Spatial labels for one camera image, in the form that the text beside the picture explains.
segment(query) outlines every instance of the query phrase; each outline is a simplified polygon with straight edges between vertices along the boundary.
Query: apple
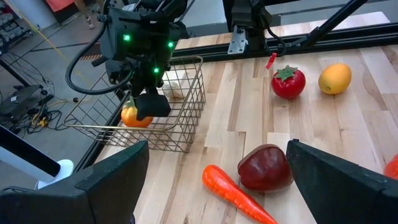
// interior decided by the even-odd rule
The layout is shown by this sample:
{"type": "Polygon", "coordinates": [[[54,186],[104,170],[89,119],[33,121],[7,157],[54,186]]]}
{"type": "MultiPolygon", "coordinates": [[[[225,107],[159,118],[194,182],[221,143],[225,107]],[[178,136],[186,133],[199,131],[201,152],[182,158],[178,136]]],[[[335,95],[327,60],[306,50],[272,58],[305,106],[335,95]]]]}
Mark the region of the apple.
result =
{"type": "Polygon", "coordinates": [[[249,190],[269,192],[283,189],[293,182],[284,152],[276,145],[263,144],[238,164],[241,183],[249,190]]]}

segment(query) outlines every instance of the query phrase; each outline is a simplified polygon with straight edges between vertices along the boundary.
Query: orange carrot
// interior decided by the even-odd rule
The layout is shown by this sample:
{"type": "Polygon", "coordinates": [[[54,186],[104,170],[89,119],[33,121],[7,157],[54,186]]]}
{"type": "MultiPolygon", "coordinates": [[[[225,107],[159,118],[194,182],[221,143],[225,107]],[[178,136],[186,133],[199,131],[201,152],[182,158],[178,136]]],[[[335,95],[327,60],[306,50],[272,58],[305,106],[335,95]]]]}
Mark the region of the orange carrot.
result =
{"type": "Polygon", "coordinates": [[[203,171],[202,181],[212,192],[233,203],[248,217],[263,224],[277,222],[250,196],[216,165],[208,165],[203,171]]]}
{"type": "Polygon", "coordinates": [[[398,154],[385,166],[384,175],[398,180],[398,154]]]}

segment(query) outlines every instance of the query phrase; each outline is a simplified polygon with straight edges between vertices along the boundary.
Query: wire basket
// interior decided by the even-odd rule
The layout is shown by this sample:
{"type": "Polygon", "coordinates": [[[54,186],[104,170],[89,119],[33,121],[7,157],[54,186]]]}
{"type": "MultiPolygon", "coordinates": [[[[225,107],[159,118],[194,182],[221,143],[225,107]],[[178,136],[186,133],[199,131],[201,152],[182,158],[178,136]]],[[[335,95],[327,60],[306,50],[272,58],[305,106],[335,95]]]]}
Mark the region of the wire basket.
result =
{"type": "MultiPolygon", "coordinates": [[[[85,95],[63,123],[105,145],[128,147],[147,140],[150,149],[189,152],[206,102],[202,63],[201,57],[171,60],[171,69],[164,73],[164,85],[158,88],[158,92],[167,96],[172,110],[166,118],[154,118],[147,128],[129,128],[121,122],[120,114],[124,102],[130,97],[129,90],[98,96],[85,95]],[[71,119],[76,119],[77,123],[68,124],[71,119]]],[[[104,73],[91,89],[108,86],[111,84],[104,73]]]]}

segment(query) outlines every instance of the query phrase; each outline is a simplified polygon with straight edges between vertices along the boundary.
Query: green led light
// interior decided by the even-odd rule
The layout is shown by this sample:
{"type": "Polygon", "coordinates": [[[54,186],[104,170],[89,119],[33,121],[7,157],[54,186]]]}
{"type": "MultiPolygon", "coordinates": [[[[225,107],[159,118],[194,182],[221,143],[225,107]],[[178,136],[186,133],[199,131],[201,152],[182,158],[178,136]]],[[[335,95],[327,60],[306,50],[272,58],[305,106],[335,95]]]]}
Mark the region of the green led light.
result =
{"type": "Polygon", "coordinates": [[[128,35],[128,34],[124,34],[123,35],[123,40],[126,41],[126,42],[130,41],[131,40],[131,36],[128,35]]]}

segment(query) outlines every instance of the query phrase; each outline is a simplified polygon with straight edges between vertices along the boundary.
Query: red tomato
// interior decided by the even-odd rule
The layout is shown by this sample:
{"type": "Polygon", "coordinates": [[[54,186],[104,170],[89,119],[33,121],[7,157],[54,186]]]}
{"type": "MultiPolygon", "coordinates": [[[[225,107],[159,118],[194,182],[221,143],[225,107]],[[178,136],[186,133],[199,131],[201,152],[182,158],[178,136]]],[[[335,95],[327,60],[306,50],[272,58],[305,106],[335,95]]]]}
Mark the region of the red tomato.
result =
{"type": "Polygon", "coordinates": [[[384,175],[398,180],[398,154],[386,165],[384,175]]]}
{"type": "Polygon", "coordinates": [[[272,77],[271,87],[276,95],[287,100],[293,99],[304,90],[305,76],[297,68],[286,65],[272,77]]]}

